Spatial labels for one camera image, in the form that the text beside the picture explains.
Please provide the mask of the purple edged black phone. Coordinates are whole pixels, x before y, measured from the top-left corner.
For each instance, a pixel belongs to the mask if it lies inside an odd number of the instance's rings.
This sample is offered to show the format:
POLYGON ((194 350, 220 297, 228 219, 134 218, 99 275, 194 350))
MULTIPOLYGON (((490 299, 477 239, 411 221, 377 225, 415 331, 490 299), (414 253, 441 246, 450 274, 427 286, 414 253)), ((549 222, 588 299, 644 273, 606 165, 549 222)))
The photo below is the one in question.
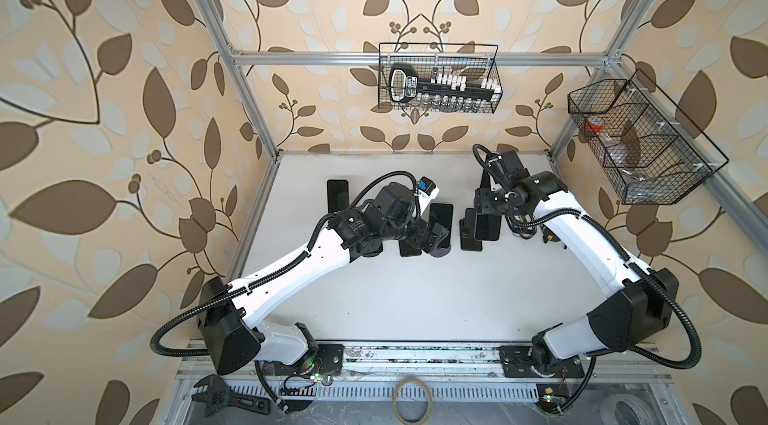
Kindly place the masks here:
POLYGON ((502 217, 493 214, 479 214, 473 208, 465 210, 461 236, 476 241, 498 241, 502 217))

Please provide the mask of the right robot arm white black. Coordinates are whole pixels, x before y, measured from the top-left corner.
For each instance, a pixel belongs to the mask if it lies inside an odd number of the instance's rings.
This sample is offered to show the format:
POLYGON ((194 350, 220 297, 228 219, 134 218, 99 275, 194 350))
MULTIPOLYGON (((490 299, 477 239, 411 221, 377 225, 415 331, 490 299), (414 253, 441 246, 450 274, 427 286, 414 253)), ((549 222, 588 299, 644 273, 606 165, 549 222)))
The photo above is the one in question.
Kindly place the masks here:
POLYGON ((586 268, 605 299, 583 317, 537 333, 531 340, 531 367, 549 375, 581 354, 602 356, 631 351, 677 370, 696 366, 703 354, 692 319, 677 302, 679 281, 667 269, 655 270, 630 253, 580 205, 554 173, 530 173, 514 151, 497 153, 481 144, 472 154, 483 169, 474 207, 480 215, 505 219, 516 232, 544 228, 586 268), (682 359, 641 347, 677 318, 689 341, 682 359))

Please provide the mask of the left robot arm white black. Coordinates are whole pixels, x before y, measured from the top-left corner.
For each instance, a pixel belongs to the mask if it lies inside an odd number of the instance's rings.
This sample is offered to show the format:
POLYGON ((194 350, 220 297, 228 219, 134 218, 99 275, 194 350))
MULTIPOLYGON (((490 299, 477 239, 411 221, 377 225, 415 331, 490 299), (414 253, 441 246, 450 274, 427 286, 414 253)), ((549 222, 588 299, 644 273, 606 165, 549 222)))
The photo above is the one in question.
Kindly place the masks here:
POLYGON ((268 321, 279 305, 313 281, 361 257, 370 257, 385 241, 401 241, 431 253, 449 234, 423 213, 439 188, 427 177, 401 170, 386 173, 367 186, 344 209, 322 216, 308 241, 261 270, 228 283, 208 281, 201 301, 172 318, 153 334, 152 352, 166 357, 207 356, 220 375, 254 361, 299 367, 318 353, 308 328, 297 322, 268 321))

